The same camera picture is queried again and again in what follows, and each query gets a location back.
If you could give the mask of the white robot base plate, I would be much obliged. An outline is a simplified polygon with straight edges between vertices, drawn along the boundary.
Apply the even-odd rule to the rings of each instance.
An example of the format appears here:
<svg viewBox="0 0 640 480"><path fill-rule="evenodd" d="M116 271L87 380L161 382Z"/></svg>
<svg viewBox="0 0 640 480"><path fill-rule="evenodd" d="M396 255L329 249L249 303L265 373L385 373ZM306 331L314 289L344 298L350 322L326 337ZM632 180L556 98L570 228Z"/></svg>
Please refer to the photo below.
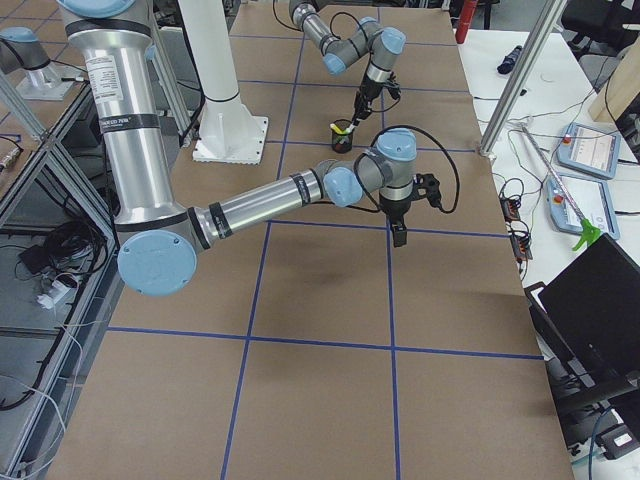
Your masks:
<svg viewBox="0 0 640 480"><path fill-rule="evenodd" d="M259 164L269 119L254 116L240 97L226 102L207 100L193 150L196 162Z"/></svg>

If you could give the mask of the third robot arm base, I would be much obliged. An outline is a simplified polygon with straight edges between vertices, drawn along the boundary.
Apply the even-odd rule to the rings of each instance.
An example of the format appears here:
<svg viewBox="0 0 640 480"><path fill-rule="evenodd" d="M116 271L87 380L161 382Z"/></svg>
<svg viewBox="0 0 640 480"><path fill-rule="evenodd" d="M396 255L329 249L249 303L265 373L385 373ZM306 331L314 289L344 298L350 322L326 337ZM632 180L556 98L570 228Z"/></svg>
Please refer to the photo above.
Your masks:
<svg viewBox="0 0 640 480"><path fill-rule="evenodd" d="M83 69L56 64L36 34L27 27L1 30L1 71L22 70L17 91L26 100L62 101L75 84L85 83Z"/></svg>

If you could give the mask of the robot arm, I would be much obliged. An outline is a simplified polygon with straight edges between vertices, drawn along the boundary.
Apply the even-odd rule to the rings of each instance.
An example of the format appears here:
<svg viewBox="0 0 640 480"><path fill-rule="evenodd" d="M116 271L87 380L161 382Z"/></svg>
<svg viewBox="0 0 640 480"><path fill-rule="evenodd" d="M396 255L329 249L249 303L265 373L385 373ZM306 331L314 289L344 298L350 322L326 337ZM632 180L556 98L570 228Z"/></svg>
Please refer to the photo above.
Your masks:
<svg viewBox="0 0 640 480"><path fill-rule="evenodd" d="M228 27L220 2L181 1L183 25L205 97L194 158L259 163L268 118L253 116L237 83ZM166 296L191 280L197 253L255 224L328 199L351 207L379 191L395 247L406 244L404 214L414 199L416 139L392 127L354 161L321 162L206 208L176 201L160 133L145 54L152 46L150 1L57 1L70 44L84 57L99 126L113 169L120 213L117 263L125 284L144 295ZM296 31L321 52L331 75L368 56L350 126L391 87L406 36L377 20L356 21L348 39L332 34L318 15L321 1L290 1Z"/></svg>
<svg viewBox="0 0 640 480"><path fill-rule="evenodd" d="M385 27L372 17L356 21L348 38L333 33L319 15L324 1L291 1L289 16L294 28L312 40L322 54L328 72L337 76L366 57L368 63L354 100L351 128L357 127L373 112L372 104L386 89L394 100L401 98L394 66L404 50L406 35L394 27Z"/></svg>

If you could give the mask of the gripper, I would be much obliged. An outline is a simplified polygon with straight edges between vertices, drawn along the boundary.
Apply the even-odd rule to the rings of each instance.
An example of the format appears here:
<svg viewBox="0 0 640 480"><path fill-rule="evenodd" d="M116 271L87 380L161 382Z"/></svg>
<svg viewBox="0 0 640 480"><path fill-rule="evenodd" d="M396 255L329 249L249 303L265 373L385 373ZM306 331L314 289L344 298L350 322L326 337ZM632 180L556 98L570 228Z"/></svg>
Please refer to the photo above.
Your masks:
<svg viewBox="0 0 640 480"><path fill-rule="evenodd" d="M410 200L388 200L387 217L392 229L393 246L403 247L407 244L407 228L404 215L410 210Z"/></svg>
<svg viewBox="0 0 640 480"><path fill-rule="evenodd" d="M354 100L352 123L358 123L359 116L361 120L366 120L369 117L369 113L372 112L372 102L375 98L376 83L362 82Z"/></svg>

